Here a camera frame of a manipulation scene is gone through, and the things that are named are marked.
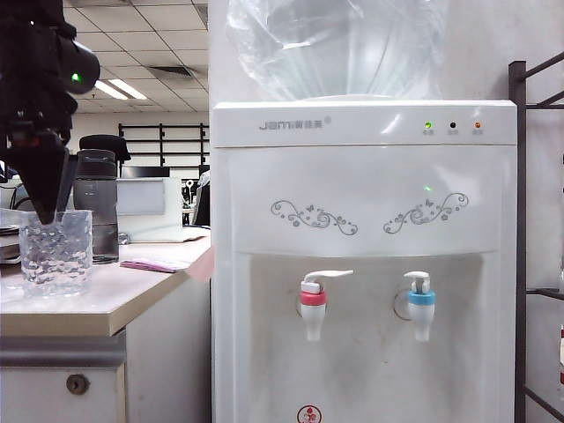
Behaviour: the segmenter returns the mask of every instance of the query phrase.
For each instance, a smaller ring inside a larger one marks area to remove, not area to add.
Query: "ceiling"
[[[94,88],[75,96],[78,113],[207,111],[207,1],[64,0],[77,41],[100,60],[100,80],[122,79],[147,97],[117,100]],[[180,65],[195,77],[157,78],[148,70]]]

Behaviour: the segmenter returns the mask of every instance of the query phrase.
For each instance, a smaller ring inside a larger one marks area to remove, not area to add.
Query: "textured glass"
[[[42,225],[34,212],[21,213],[21,268],[31,295],[73,295],[87,289],[93,266],[92,213],[66,211]]]

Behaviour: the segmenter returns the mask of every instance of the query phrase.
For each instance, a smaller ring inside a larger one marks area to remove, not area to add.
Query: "fluorescent light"
[[[108,84],[104,84],[102,81],[96,81],[96,88],[98,88],[99,90],[102,90],[104,93],[106,93],[107,95],[111,95],[112,97],[114,97],[115,99],[118,100],[127,100],[127,97],[124,96],[122,93],[120,93],[119,91],[115,90],[114,88],[112,88],[111,86],[109,86]]]
[[[147,100],[147,98],[142,93],[133,88],[131,85],[126,84],[121,79],[110,79],[109,82],[117,86],[119,89],[124,90],[127,94],[133,96],[133,98],[135,99]]]

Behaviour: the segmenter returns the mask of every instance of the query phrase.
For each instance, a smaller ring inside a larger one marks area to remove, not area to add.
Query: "label sticker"
[[[321,410],[314,405],[304,405],[298,411],[298,423],[321,423]]]

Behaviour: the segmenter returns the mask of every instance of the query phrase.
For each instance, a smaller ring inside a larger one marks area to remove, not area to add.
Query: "water bottle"
[[[93,212],[93,261],[98,264],[119,260],[116,177],[113,152],[94,149],[78,152],[73,202],[75,209]]]

